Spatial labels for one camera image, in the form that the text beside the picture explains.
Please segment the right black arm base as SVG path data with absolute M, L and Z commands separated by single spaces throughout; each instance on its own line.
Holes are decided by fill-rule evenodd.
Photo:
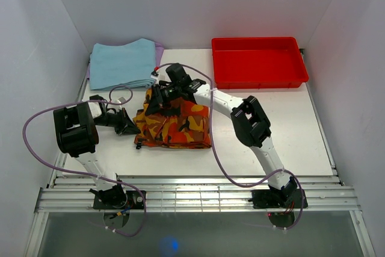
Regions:
M 289 197 L 282 197 L 271 190 L 252 190 L 251 197 L 248 199 L 254 209 L 279 209 L 308 208 L 305 191 L 295 189 L 294 193 Z

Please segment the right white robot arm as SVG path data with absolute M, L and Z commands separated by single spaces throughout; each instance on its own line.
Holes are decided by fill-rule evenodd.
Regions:
M 155 83 L 150 88 L 148 113 L 159 113 L 173 100 L 183 98 L 228 117 L 238 141 L 251 149 L 266 174 L 269 193 L 263 207 L 268 208 L 273 202 L 282 208 L 290 205 L 304 208 L 304 190 L 297 177 L 285 169 L 273 144 L 271 122 L 257 98 L 239 98 L 222 92 L 213 87 L 208 76 L 192 79 L 180 63 L 167 63 L 165 68 L 168 81 L 159 79 L 158 69 L 151 73 Z

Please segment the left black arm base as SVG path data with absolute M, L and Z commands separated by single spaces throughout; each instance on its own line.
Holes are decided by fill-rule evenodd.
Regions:
M 95 196 L 93 201 L 93 209 L 98 210 L 124 210 L 124 209 L 143 209 L 146 200 L 146 191 L 126 191 L 124 197 L 122 193 L 107 194 L 102 198 Z

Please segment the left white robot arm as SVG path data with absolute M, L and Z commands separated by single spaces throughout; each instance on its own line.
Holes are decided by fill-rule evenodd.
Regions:
M 91 173 L 96 188 L 91 192 L 104 205 L 122 208 L 128 203 L 128 195 L 118 184 L 119 177 L 113 170 L 98 160 L 96 146 L 99 144 L 98 126 L 113 128 L 121 135 L 137 135 L 139 128 L 128 116 L 122 104 L 125 98 L 108 105 L 98 94 L 88 102 L 54 110 L 54 124 L 60 151 L 70 155 Z

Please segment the orange camouflage trousers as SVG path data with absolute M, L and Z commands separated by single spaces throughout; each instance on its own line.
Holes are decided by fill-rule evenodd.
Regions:
M 133 118 L 140 133 L 135 136 L 136 148 L 166 147 L 171 149 L 209 149 L 209 108 L 177 98 L 166 109 L 147 115 L 152 89 L 146 91 L 143 108 Z

